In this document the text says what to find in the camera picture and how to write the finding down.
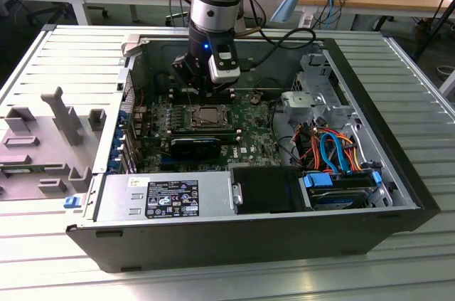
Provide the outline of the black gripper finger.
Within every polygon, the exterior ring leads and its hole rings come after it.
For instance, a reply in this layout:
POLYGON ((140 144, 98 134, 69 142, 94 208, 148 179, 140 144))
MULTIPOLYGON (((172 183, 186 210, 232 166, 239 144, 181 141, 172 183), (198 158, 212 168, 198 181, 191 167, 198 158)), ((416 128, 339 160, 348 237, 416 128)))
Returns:
POLYGON ((211 83, 210 88, 209 88, 209 96, 214 97, 216 95, 221 94, 223 91, 229 89, 233 85, 233 82, 231 83, 220 83, 220 84, 215 84, 211 83))
POLYGON ((183 82, 198 92, 200 97, 208 93, 208 67, 199 58, 191 53, 177 56, 172 63, 173 69, 177 72, 183 82))

